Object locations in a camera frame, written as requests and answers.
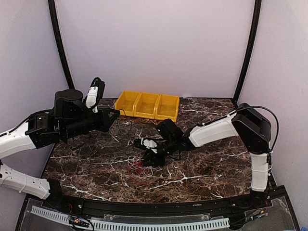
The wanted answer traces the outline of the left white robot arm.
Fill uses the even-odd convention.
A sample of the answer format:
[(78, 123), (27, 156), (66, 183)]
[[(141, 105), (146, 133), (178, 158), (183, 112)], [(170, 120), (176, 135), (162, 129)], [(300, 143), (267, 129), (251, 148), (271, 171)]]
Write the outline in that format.
[[(102, 94), (98, 87), (90, 87), (86, 99), (82, 92), (68, 89), (55, 94), (54, 107), (31, 114), (19, 125), (0, 135), (0, 157), (23, 151), (40, 149), (93, 130), (108, 132), (120, 112), (99, 108)], [(49, 202), (58, 210), (68, 206), (57, 180), (36, 178), (0, 164), (0, 184), (20, 193), (34, 195)]]

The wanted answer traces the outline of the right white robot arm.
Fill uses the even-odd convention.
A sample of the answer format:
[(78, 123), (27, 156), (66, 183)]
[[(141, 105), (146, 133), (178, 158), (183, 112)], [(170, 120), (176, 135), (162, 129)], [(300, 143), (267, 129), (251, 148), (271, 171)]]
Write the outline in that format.
[(143, 166), (160, 167), (165, 157), (175, 152), (190, 151), (229, 137), (239, 137), (251, 156), (253, 191), (246, 197), (250, 209), (257, 208), (264, 201), (263, 192), (268, 185), (271, 155), (276, 140), (271, 139), (271, 123), (258, 109), (242, 103), (229, 114), (208, 123), (197, 124), (183, 132), (171, 119), (165, 119), (156, 126), (159, 139), (139, 138), (133, 145), (144, 150)]

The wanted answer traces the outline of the left yellow plastic bin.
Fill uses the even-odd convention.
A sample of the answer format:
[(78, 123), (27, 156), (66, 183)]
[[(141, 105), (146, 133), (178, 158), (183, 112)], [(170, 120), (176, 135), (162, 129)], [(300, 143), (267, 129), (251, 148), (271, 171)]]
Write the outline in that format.
[(141, 93), (136, 91), (123, 91), (115, 103), (115, 109), (120, 111), (122, 116), (136, 116), (137, 101)]

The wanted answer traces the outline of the yellow plastic bin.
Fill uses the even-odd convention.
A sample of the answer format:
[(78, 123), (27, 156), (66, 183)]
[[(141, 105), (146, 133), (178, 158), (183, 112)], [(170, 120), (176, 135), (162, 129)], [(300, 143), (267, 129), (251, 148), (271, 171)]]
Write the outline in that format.
[(136, 91), (123, 91), (115, 103), (115, 109), (120, 111), (122, 116), (136, 116), (137, 101), (141, 93)]
[(134, 116), (154, 119), (159, 95), (141, 92), (135, 102)]
[(160, 94), (158, 102), (155, 104), (156, 111), (154, 118), (156, 120), (171, 119), (177, 121), (179, 112), (180, 98), (179, 96)]

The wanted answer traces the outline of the middle yellow plastic bin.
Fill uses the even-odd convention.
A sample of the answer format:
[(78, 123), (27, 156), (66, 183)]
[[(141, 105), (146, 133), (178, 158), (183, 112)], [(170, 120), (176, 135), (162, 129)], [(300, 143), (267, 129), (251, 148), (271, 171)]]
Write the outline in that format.
[(135, 102), (134, 116), (154, 119), (159, 95), (141, 92)]

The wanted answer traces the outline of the right yellow plastic bin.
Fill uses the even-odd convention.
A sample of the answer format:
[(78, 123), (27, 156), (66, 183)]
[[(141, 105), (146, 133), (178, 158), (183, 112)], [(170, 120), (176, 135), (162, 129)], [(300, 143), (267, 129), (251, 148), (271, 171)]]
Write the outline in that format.
[(156, 120), (171, 119), (177, 121), (179, 112), (180, 98), (179, 96), (160, 94), (158, 102), (155, 104), (156, 111), (154, 118)]

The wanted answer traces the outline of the black front rail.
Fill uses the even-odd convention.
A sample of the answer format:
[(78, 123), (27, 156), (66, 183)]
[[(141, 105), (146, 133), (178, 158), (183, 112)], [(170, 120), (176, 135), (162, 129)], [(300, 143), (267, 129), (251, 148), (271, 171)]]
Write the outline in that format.
[(54, 196), (48, 199), (53, 207), (76, 215), (102, 217), (104, 215), (123, 216), (185, 216), (197, 214), (234, 215), (257, 206), (249, 195), (227, 199), (188, 203), (120, 203), (71, 196)]

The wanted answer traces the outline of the right black frame post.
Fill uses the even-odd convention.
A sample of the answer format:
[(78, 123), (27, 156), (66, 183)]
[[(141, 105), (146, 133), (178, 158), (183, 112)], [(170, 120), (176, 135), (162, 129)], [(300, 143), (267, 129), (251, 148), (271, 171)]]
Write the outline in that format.
[(259, 18), (260, 18), (261, 5), (262, 5), (262, 0), (255, 0), (251, 28), (250, 28), (248, 42), (247, 42), (246, 51), (244, 55), (243, 65), (242, 65), (239, 79), (236, 85), (236, 89), (235, 89), (235, 92), (232, 98), (235, 105), (238, 104), (238, 101), (239, 101), (239, 98), (240, 98), (240, 95), (241, 95), (241, 92), (244, 86), (247, 71), (249, 68), (251, 56), (253, 53), (253, 48), (255, 44), (257, 28), (258, 28), (258, 23), (259, 23)]

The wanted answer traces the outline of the black frame post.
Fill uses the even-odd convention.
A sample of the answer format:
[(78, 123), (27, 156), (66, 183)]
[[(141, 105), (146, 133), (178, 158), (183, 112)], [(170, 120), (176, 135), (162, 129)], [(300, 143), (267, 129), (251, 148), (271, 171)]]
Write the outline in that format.
[(243, 65), (242, 65), (239, 79), (236, 85), (236, 89), (235, 89), (235, 92), (232, 98), (235, 105), (238, 104), (238, 101), (239, 101), (239, 98), (240, 98), (240, 95), (241, 95), (241, 92), (244, 86), (247, 71), (249, 68), (251, 56), (253, 53), (253, 48), (255, 44), (257, 28), (258, 28), (258, 23), (259, 23), (259, 18), (260, 18), (261, 5), (262, 5), (262, 0), (255, 0), (251, 28), (250, 28), (248, 42), (247, 42), (246, 51), (244, 55)]
[(48, 7), (49, 7), (52, 30), (53, 30), (53, 34), (54, 34), (54, 38), (56, 42), (58, 55), (59, 55), (60, 62), (62, 65), (64, 77), (68, 85), (68, 88), (75, 89), (74, 81), (73, 81), (73, 78), (70, 72), (70, 67), (69, 67), (66, 53), (64, 50), (64, 44), (62, 40), (61, 29), (60, 29), (60, 24), (59, 24), (59, 19), (57, 15), (57, 9), (56, 9), (56, 1), (48, 0)]

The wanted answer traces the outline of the left black frame post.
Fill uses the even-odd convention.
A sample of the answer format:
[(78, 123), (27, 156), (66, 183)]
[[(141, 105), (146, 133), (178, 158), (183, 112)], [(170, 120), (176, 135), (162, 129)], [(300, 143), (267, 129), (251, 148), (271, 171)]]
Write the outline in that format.
[(59, 55), (60, 62), (62, 65), (64, 77), (68, 85), (68, 88), (75, 89), (74, 81), (73, 81), (73, 78), (70, 72), (70, 67), (69, 67), (66, 53), (64, 50), (64, 44), (62, 40), (61, 29), (60, 29), (60, 24), (59, 24), (59, 19), (57, 15), (57, 9), (56, 9), (56, 1), (48, 0), (48, 7), (49, 7), (52, 30), (53, 30), (53, 34), (54, 34), (54, 38), (56, 42), (58, 55)]

